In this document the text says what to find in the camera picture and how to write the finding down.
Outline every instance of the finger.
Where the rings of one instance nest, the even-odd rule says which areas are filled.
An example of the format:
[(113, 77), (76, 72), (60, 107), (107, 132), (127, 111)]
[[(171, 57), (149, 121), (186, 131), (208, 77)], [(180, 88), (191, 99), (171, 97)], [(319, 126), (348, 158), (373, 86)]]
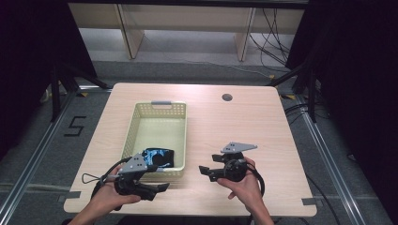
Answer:
[(233, 198), (235, 198), (235, 196), (237, 196), (234, 192), (231, 192), (229, 195), (228, 195), (228, 199), (229, 200), (232, 200)]
[(123, 197), (122, 204), (137, 203), (141, 201), (141, 197), (138, 195), (124, 195), (121, 197)]
[(251, 158), (245, 157), (245, 159), (246, 159), (246, 161), (247, 161), (249, 164), (252, 164), (253, 166), (255, 166), (255, 162), (254, 162)]
[(112, 171), (111, 171), (111, 175), (115, 175), (117, 174), (117, 172), (123, 167), (123, 165), (118, 165), (116, 166)]
[(228, 179), (225, 179), (225, 178), (217, 179), (217, 183), (219, 185), (223, 186), (223, 187), (226, 187), (226, 188), (230, 188), (231, 189), (233, 187), (233, 182), (228, 180)]

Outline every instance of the aluminum rail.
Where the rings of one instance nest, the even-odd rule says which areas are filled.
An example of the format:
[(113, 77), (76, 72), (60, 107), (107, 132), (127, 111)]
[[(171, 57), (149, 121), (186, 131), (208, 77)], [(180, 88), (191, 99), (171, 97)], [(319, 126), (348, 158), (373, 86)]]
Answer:
[[(299, 104), (305, 103), (303, 97), (298, 96), (298, 103)], [(313, 122), (310, 115), (307, 113), (304, 114), (304, 121), (307, 124), (307, 127), (314, 138), (316, 147), (318, 148), (321, 158), (324, 161), (325, 166), (329, 172), (331, 181), (333, 182), (333, 185), (336, 188), (337, 193), (339, 194), (343, 202), (343, 206), (352, 224), (365, 225), (366, 222), (363, 217), (363, 214), (360, 212), (360, 208), (358, 207), (357, 201), (355, 200), (353, 194), (351, 193), (351, 190), (349, 189), (346, 181), (344, 180), (342, 174), (340, 173), (340, 170), (333, 158), (333, 155), (328, 149), (328, 146), (326, 145), (322, 137), (322, 134), (318, 129), (317, 124)]]
[(65, 116), (66, 109), (73, 101), (75, 96), (76, 92), (67, 93), (67, 96), (63, 102), (63, 110), (47, 128), (46, 133), (38, 144), (38, 147), (36, 148), (32, 157), (29, 159), (25, 168), (23, 169), (21, 176), (18, 178), (17, 182), (14, 184), (12, 190), (8, 194), (6, 200), (3, 202), (0, 208), (0, 224), (6, 225), (11, 219), (11, 216), (17, 208), (29, 182), (32, 180), (33, 175), (35, 174), (40, 162), (47, 152), (47, 149), (49, 148), (50, 143), (54, 138), (54, 134), (58, 130), (59, 125), (61, 124)]

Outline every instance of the forearm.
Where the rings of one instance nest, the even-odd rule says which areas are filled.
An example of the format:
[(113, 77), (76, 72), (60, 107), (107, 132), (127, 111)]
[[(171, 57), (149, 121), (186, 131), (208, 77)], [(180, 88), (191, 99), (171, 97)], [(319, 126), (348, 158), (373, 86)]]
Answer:
[(255, 225), (274, 225), (274, 222), (263, 202), (248, 208), (255, 221)]
[(94, 205), (88, 204), (76, 217), (70, 222), (69, 225), (93, 225), (94, 222), (100, 218), (93, 208)]

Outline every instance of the wire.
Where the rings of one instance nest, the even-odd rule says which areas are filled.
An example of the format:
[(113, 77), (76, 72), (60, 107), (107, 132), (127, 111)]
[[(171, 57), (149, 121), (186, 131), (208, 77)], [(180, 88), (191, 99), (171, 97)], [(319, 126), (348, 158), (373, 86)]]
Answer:
[(323, 118), (323, 119), (330, 119), (330, 116), (329, 116), (329, 115), (328, 115), (328, 117), (323, 116), (323, 115), (320, 115), (320, 114), (318, 114), (318, 113), (316, 113), (315, 115), (317, 115), (317, 116), (319, 116), (320, 118)]
[[(85, 176), (85, 175), (94, 177), (95, 179), (92, 179), (92, 180), (89, 180), (89, 181), (85, 181), (85, 180), (84, 180), (84, 176)], [(89, 173), (83, 173), (83, 174), (82, 174), (82, 183), (83, 183), (83, 184), (88, 184), (88, 183), (91, 183), (91, 182), (93, 182), (93, 181), (98, 181), (98, 180), (100, 180), (100, 177), (97, 177), (97, 176), (95, 176), (95, 175), (92, 175), (92, 174), (89, 174)]]
[(271, 69), (271, 70), (274, 70), (274, 71), (279, 71), (279, 72), (289, 72), (289, 71), (284, 71), (284, 70), (279, 70), (279, 69), (267, 67), (267, 66), (264, 64), (264, 62), (263, 62), (263, 51), (260, 52), (260, 60), (261, 60), (261, 64), (263, 65), (264, 68)]
[(311, 181), (311, 183), (313, 183), (313, 185), (316, 187), (316, 189), (318, 189), (319, 193), (321, 193), (321, 195), (322, 195), (322, 197), (324, 198), (326, 204), (328, 205), (328, 207), (329, 207), (331, 213), (333, 214), (334, 219), (336, 220), (336, 223), (337, 223), (338, 225), (340, 225), (340, 220), (339, 220), (339, 218), (337, 217), (337, 214), (336, 214), (336, 212), (334, 211), (333, 207), (331, 206), (331, 204), (330, 204), (328, 198), (326, 197), (325, 193), (322, 191), (322, 189), (315, 183), (315, 181), (314, 181), (307, 173), (305, 173), (305, 176)]
[[(248, 162), (247, 162), (247, 165), (248, 165), (247, 169), (248, 169), (250, 172), (252, 172), (252, 173), (254, 174), (254, 176), (258, 179), (258, 182), (260, 183), (260, 192), (261, 192), (261, 196), (264, 196), (264, 193), (266, 192), (266, 184), (265, 184), (265, 182), (264, 182), (263, 177), (260, 175), (260, 173), (258, 173), (258, 171), (255, 169), (255, 167), (254, 167), (251, 163), (248, 163)], [(253, 215), (250, 214), (250, 215), (249, 215), (249, 218), (248, 218), (248, 221), (247, 221), (248, 225), (250, 225), (250, 224), (252, 223), (252, 220), (253, 220)]]
[(276, 218), (275, 220), (273, 220), (273, 222), (274, 222), (274, 224), (277, 224), (277, 223), (279, 223), (281, 220), (282, 220), (282, 218), (281, 218), (281, 217), (278, 217), (278, 218)]
[(254, 44), (257, 46), (257, 48), (258, 48), (261, 52), (263, 52), (263, 53), (267, 54), (269, 57), (275, 59), (276, 61), (278, 61), (278, 63), (280, 63), (280, 64), (282, 64), (282, 65), (285, 64), (285, 62), (284, 62), (282, 59), (278, 58), (278, 56), (276, 56), (275, 54), (273, 54), (273, 53), (271, 53), (271, 52), (269, 52), (269, 51), (267, 51), (267, 50), (265, 49), (265, 45), (267, 44), (267, 41), (268, 41), (267, 38), (266, 38), (266, 42), (263, 44), (263, 46), (261, 46), (259, 43), (257, 43), (257, 41), (255, 41), (255, 39), (254, 39), (254, 37), (253, 37), (252, 35), (250, 35), (250, 38), (252, 39), (252, 41), (254, 42)]
[(198, 61), (191, 61), (191, 60), (180, 59), (180, 58), (173, 58), (173, 57), (168, 56), (158, 44), (156, 44), (154, 41), (150, 40), (146, 35), (144, 35), (144, 38), (146, 38), (150, 43), (152, 43), (156, 48), (158, 48), (158, 49), (160, 50), (160, 52), (161, 52), (166, 58), (169, 58), (169, 59), (172, 59), (172, 60), (175, 60), (175, 61), (187, 62), (187, 63), (191, 63), (191, 64), (203, 64), (203, 65), (210, 64), (210, 65), (214, 65), (214, 66), (218, 66), (218, 67), (223, 67), (223, 68), (229, 68), (229, 67), (230, 67), (230, 68), (233, 68), (233, 69), (242, 71), (242, 72), (256, 73), (256, 74), (260, 74), (261, 76), (270, 78), (268, 75), (266, 75), (266, 74), (264, 74), (264, 73), (261, 73), (261, 72), (259, 72), (259, 71), (248, 70), (248, 69), (242, 69), (242, 68), (238, 68), (238, 67), (234, 67), (234, 66), (229, 66), (229, 65), (220, 65), (220, 64), (210, 63), (210, 62), (206, 62), (206, 61), (204, 61), (204, 62), (198, 62)]
[(300, 115), (298, 115), (292, 122), (289, 123), (289, 126), (292, 125), (293, 123), (295, 123), (296, 120), (299, 119), (303, 114), (305, 114), (305, 112), (301, 112)]
[(278, 9), (274, 8), (273, 12), (274, 12), (274, 16), (273, 16), (273, 22), (272, 22), (272, 25), (271, 25), (271, 23), (269, 22), (268, 16), (267, 16), (267, 14), (265, 12), (265, 9), (263, 8), (263, 14), (264, 14), (264, 17), (266, 18), (266, 21), (267, 21), (267, 24), (268, 24), (268, 27), (269, 27), (269, 33), (274, 36), (275, 40), (277, 41), (277, 43), (279, 45), (279, 48), (277, 48), (276, 46), (274, 46), (271, 43), (269, 43), (268, 38), (266, 39), (266, 43), (268, 42), (270, 45), (274, 46), (276, 49), (281, 51), (281, 54), (282, 54), (282, 57), (283, 57), (284, 63), (285, 63), (286, 60), (287, 60), (287, 57), (286, 57), (285, 53), (288, 53), (288, 51), (290, 51), (290, 50), (286, 46), (284, 46), (281, 43), (281, 40), (279, 39), (278, 24), (277, 24), (277, 21), (276, 21), (276, 16), (278, 14)]
[(310, 223), (307, 220), (305, 220), (305, 218), (303, 217), (300, 217), (299, 220), (301, 220), (306, 225), (310, 225)]
[(303, 104), (294, 105), (294, 106), (292, 106), (292, 107), (289, 107), (289, 108), (285, 109), (285, 110), (284, 110), (284, 113), (285, 113), (285, 114), (288, 114), (288, 113), (290, 113), (291, 111), (294, 111), (294, 110), (299, 109), (299, 108), (301, 108), (301, 107), (307, 107), (307, 106), (308, 106), (308, 103), (303, 103)]

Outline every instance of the black cable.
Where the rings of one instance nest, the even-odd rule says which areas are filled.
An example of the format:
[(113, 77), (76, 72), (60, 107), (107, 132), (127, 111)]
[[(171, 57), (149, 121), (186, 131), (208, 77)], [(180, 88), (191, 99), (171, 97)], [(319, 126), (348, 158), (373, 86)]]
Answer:
[[(103, 184), (105, 183), (106, 178), (108, 177), (109, 173), (111, 173), (111, 171), (112, 171), (114, 168), (116, 168), (118, 165), (120, 165), (120, 164), (123, 163), (123, 162), (128, 162), (130, 159), (131, 159), (131, 157), (126, 157), (126, 158), (121, 159), (120, 161), (118, 161), (117, 163), (115, 163), (115, 165), (113, 165), (113, 166), (112, 166), (103, 176), (101, 176), (101, 177), (97, 177), (97, 176), (91, 175), (91, 174), (89, 174), (89, 173), (83, 173), (83, 174), (82, 174), (82, 182), (83, 182), (83, 184), (88, 184), (88, 183), (90, 183), (90, 182), (99, 180), (100, 185), (103, 186)], [(84, 176), (85, 176), (85, 175), (89, 175), (89, 176), (91, 176), (91, 177), (95, 177), (96, 179), (93, 179), (93, 180), (90, 180), (90, 181), (88, 181), (88, 182), (85, 182), (85, 180), (84, 180)]]
[(270, 69), (270, 70), (274, 70), (274, 71), (278, 71), (278, 72), (289, 72), (289, 71), (284, 71), (284, 70), (279, 70), (276, 68), (271, 68), (271, 67), (267, 67), (264, 62), (263, 62), (263, 52), (260, 52), (260, 60), (261, 60), (261, 64), (263, 65), (264, 68)]
[(307, 177), (307, 179), (309, 179), (309, 180), (311, 181), (311, 183), (313, 183), (313, 185), (316, 187), (316, 189), (318, 189), (319, 193), (321, 193), (321, 195), (322, 195), (322, 197), (324, 198), (326, 204), (328, 205), (328, 207), (329, 207), (331, 213), (333, 214), (334, 219), (336, 220), (336, 223), (337, 223), (338, 225), (340, 225), (340, 220), (339, 220), (339, 218), (337, 217), (337, 214), (336, 214), (336, 212), (334, 211), (333, 207), (331, 206), (331, 203), (329, 202), (329, 199), (326, 197), (325, 193), (322, 191), (322, 189), (315, 183), (315, 181), (314, 181), (307, 173), (305, 173), (305, 176)]
[[(264, 193), (266, 192), (266, 184), (265, 184), (265, 182), (264, 182), (263, 177), (260, 175), (260, 173), (258, 173), (258, 171), (255, 169), (255, 167), (254, 167), (252, 164), (247, 163), (247, 165), (248, 165), (248, 166), (247, 166), (247, 169), (248, 169), (250, 172), (253, 173), (253, 175), (257, 178), (258, 182), (260, 183), (260, 192), (261, 192), (261, 196), (264, 196)], [(250, 224), (252, 223), (252, 220), (253, 220), (253, 215), (250, 214), (250, 215), (249, 215), (249, 218), (248, 218), (248, 221), (247, 221), (248, 225), (250, 225)]]
[(300, 115), (298, 115), (292, 122), (289, 123), (289, 126), (292, 125), (293, 123), (295, 123), (296, 120), (298, 120), (303, 114), (305, 114), (305, 112), (301, 112)]
[(304, 113), (304, 111), (291, 112), (290, 114), (287, 114), (287, 115), (286, 115), (286, 118), (289, 117), (289, 116), (291, 116), (291, 115), (297, 114), (297, 113)]
[(277, 223), (279, 223), (281, 220), (282, 220), (282, 218), (279, 217), (279, 218), (277, 218), (276, 220), (273, 220), (273, 222), (274, 222), (274, 224), (277, 224)]
[(274, 44), (272, 44), (271, 42), (268, 41), (269, 36), (271, 36), (271, 33), (269, 32), (268, 36), (265, 37), (264, 34), (261, 34), (261, 36), (264, 38), (264, 40), (272, 47), (274, 47), (277, 50), (280, 50), (280, 48), (278, 46), (275, 46)]
[[(283, 50), (283, 47), (285, 47), (285, 46), (281, 43), (281, 41), (280, 41), (280, 39), (279, 39), (279, 34), (278, 34), (278, 25), (277, 25), (277, 23), (276, 23), (276, 15), (277, 15), (277, 12), (278, 12), (277, 9), (274, 8), (274, 21), (273, 21), (273, 23), (272, 23), (272, 25), (271, 25), (271, 23), (269, 22), (269, 19), (268, 19), (268, 17), (267, 17), (267, 14), (266, 14), (265, 10), (263, 9), (264, 17), (266, 18), (267, 23), (268, 23), (268, 26), (269, 26), (269, 29), (270, 29), (269, 32), (274, 36), (275, 40), (277, 41), (278, 45), (280, 46), (280, 48), (277, 48), (277, 49), (279, 49), (279, 50), (281, 51), (282, 56), (283, 56), (283, 59), (286, 60), (286, 56), (285, 56), (284, 50)], [(275, 27), (276, 27), (277, 35), (275, 35), (275, 32), (273, 31), (273, 25), (274, 25), (274, 24), (275, 24)]]
[[(84, 180), (84, 176), (85, 176), (85, 175), (94, 177), (95, 179), (92, 179), (92, 180), (89, 180), (89, 181), (85, 181), (85, 180)], [(83, 174), (82, 174), (82, 183), (83, 183), (83, 184), (88, 184), (88, 183), (91, 183), (91, 182), (93, 182), (93, 181), (98, 181), (98, 180), (100, 180), (100, 177), (97, 177), (97, 176), (95, 176), (95, 175), (92, 175), (92, 174), (89, 174), (89, 173), (83, 173)]]
[(317, 116), (319, 116), (320, 118), (323, 118), (323, 119), (330, 119), (330, 116), (326, 117), (326, 116), (320, 115), (318, 113), (316, 113), (315, 115), (317, 115)]
[(310, 223), (307, 220), (305, 220), (305, 218), (299, 217), (298, 219), (301, 220), (305, 225), (310, 225)]
[(260, 44), (258, 44), (258, 43), (254, 40), (254, 38), (253, 38), (252, 35), (250, 35), (250, 38), (252, 39), (252, 41), (254, 42), (254, 44), (257, 46), (257, 48), (258, 48), (261, 52), (263, 52), (263, 53), (265, 53), (266, 55), (268, 55), (269, 57), (275, 59), (276, 61), (278, 61), (278, 63), (284, 65), (284, 61), (283, 61), (282, 59), (278, 58), (278, 56), (276, 56), (275, 54), (273, 54), (273, 53), (267, 51), (267, 50), (264, 48), (265, 44), (267, 43), (267, 40), (266, 40), (266, 43), (265, 43), (263, 46), (261, 46)]
[(299, 108), (301, 108), (301, 107), (306, 107), (306, 106), (308, 106), (308, 103), (303, 103), (303, 104), (294, 105), (294, 106), (292, 106), (292, 107), (289, 107), (289, 108), (285, 109), (285, 110), (284, 110), (284, 113), (285, 113), (285, 114), (288, 114), (288, 113), (290, 113), (291, 111), (294, 111), (294, 110), (296, 110), (296, 109), (299, 109)]

